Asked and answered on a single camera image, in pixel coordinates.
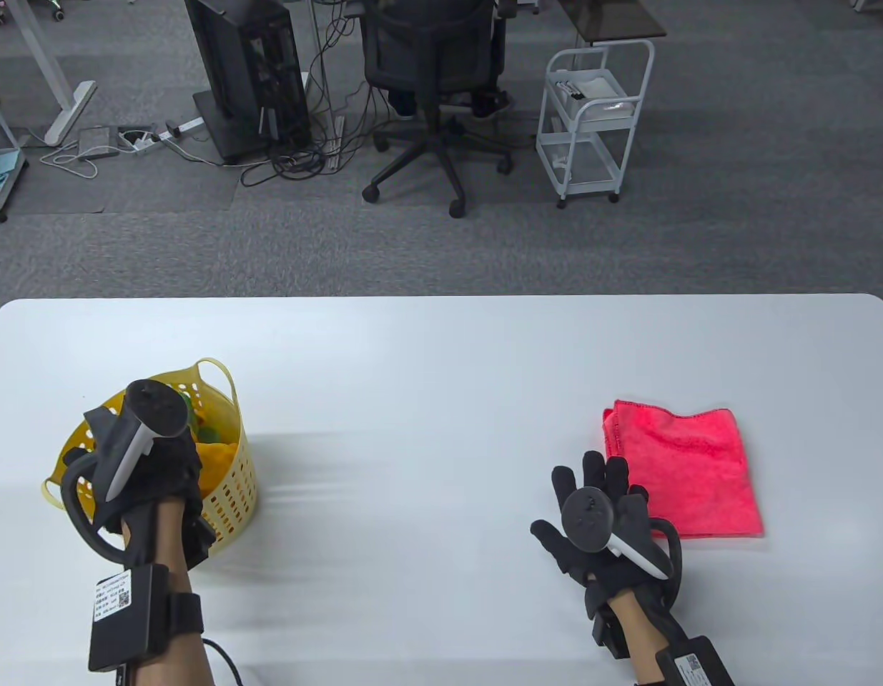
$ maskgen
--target red towel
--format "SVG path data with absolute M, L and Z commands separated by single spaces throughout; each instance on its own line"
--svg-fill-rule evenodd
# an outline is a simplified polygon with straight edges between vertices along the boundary
M 679 417 L 616 401 L 603 412 L 608 457 L 628 460 L 628 480 L 651 499 L 652 517 L 686 538 L 762 536 L 746 451 L 729 409 Z

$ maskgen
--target yellow basket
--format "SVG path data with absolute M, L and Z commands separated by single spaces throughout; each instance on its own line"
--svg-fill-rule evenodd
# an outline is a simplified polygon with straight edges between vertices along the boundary
M 203 382 L 199 374 L 199 366 L 208 362 L 221 370 L 232 387 L 232 399 L 226 398 L 222 393 Z M 189 369 L 181 369 L 178 372 L 166 372 L 153 376 L 158 382 L 167 383 L 171 388 L 187 395 L 192 402 L 193 412 L 202 416 L 211 428 L 222 438 L 222 443 L 237 444 L 235 458 L 232 463 L 217 464 L 216 473 L 222 472 L 221 481 L 214 487 L 208 487 L 208 493 L 203 494 L 203 517 L 215 529 L 216 542 L 209 549 L 209 555 L 222 551 L 225 546 L 232 542 L 245 529 L 257 505 L 257 478 L 254 471 L 254 463 L 251 461 L 251 451 L 247 444 L 245 425 L 241 419 L 241 406 L 238 405 L 238 394 L 235 391 L 235 380 L 231 372 L 219 360 L 211 357 L 203 357 Z M 124 402 L 124 392 L 121 391 L 108 399 L 104 407 L 117 414 Z M 53 493 L 48 484 L 55 484 L 59 488 L 62 483 L 66 465 L 63 463 L 63 455 L 71 448 L 83 447 L 86 450 L 94 450 L 95 441 L 88 424 L 82 422 L 76 428 L 69 440 L 66 441 L 56 466 L 48 478 L 41 484 L 41 493 L 51 505 L 63 509 L 63 504 Z M 212 469 L 209 464 L 203 464 L 203 471 Z M 204 478 L 200 472 L 200 487 Z M 94 516 L 94 499 L 92 499 L 92 484 L 83 479 L 79 480 L 79 502 L 89 519 Z

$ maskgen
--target office chair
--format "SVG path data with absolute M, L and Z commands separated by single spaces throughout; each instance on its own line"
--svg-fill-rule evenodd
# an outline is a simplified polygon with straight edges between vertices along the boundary
M 442 95 L 459 94 L 483 88 L 491 80 L 491 22 L 494 0 L 478 0 L 463 19 L 438 22 L 433 14 L 440 2 L 418 2 L 411 7 L 416 20 L 402 20 L 378 10 L 377 0 L 362 0 L 362 47 L 365 54 L 365 79 L 381 89 L 415 92 L 415 100 L 425 114 L 425 128 L 410 131 L 377 131 L 375 147 L 385 151 L 388 140 L 408 141 L 410 146 L 389 163 L 362 191 L 366 202 L 377 202 L 378 186 L 424 153 L 434 153 L 448 176 L 457 199 L 448 213 L 459 219 L 466 213 L 467 199 L 460 177 L 448 156 L 448 147 L 456 146 L 501 156 L 500 174 L 513 169 L 506 146 L 470 137 L 451 118 L 442 123 Z

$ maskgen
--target computer tower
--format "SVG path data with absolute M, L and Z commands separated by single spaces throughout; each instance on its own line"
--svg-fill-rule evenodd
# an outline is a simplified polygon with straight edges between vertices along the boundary
M 311 140 L 288 10 L 278 0 L 185 0 L 210 90 L 193 96 L 228 163 Z

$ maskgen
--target chair backrest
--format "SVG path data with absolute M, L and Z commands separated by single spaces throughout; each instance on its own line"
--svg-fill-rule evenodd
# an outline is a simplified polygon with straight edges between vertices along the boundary
M 415 92 L 422 107 L 442 94 L 483 87 L 491 76 L 495 0 L 362 0 L 365 78 L 378 88 Z

